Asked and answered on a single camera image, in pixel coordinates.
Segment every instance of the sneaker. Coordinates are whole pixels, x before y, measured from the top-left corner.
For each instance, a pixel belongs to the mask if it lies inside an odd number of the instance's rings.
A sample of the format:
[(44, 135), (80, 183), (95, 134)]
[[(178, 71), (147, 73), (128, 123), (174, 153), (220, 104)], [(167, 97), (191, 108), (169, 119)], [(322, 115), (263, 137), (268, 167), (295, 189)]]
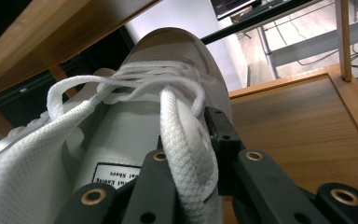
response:
[[(222, 223), (203, 110), (216, 107), (229, 118), (231, 111), (225, 82), (203, 43), (184, 30), (159, 29), (117, 72), (95, 75), (55, 84), (49, 119), (0, 144), (0, 223), (51, 223), (77, 189), (91, 182), (120, 188), (139, 174), (159, 135), (186, 220)], [(82, 83), (83, 90), (63, 104), (62, 94)]]

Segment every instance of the wooden board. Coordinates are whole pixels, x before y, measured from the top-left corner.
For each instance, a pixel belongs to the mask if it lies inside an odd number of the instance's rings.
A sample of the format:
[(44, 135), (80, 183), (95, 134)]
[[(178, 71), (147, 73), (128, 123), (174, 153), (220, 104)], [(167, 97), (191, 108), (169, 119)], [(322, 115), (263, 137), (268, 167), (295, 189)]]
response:
[(0, 91), (62, 63), (158, 0), (34, 0), (0, 37)]
[(316, 192), (338, 182), (358, 189), (358, 82), (343, 81), (339, 64), (230, 96), (243, 143), (266, 151), (300, 187)]

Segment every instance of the shoe label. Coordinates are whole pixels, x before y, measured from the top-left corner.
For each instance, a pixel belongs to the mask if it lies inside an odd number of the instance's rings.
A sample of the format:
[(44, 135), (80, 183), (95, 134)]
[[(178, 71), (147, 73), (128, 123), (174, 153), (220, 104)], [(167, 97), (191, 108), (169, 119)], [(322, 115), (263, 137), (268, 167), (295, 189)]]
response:
[(137, 177), (139, 172), (140, 166), (99, 162), (95, 167), (92, 183), (104, 183), (119, 189)]

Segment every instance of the gray metal beam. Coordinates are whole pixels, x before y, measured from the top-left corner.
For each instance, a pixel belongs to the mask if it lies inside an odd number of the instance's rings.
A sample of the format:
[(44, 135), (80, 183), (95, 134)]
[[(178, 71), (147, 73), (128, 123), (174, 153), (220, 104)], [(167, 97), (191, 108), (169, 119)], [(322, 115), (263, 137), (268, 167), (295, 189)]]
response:
[[(351, 26), (351, 44), (358, 43), (358, 22)], [(271, 52), (272, 64), (281, 66), (314, 55), (337, 49), (337, 30), (317, 35), (294, 45), (289, 45)]]

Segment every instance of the shoe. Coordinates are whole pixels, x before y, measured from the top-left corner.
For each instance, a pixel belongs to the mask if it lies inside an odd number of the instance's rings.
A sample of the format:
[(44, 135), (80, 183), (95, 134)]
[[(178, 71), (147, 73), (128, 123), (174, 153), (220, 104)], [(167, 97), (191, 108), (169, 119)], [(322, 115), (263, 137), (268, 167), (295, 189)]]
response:
[[(202, 42), (184, 30), (159, 29), (117, 72), (95, 75), (55, 84), (48, 118), (0, 144), (0, 223), (51, 223), (84, 185), (120, 188), (139, 174), (159, 135), (186, 222), (222, 223), (203, 110), (216, 107), (230, 119), (231, 111), (225, 82)], [(63, 104), (62, 94), (82, 83)]]

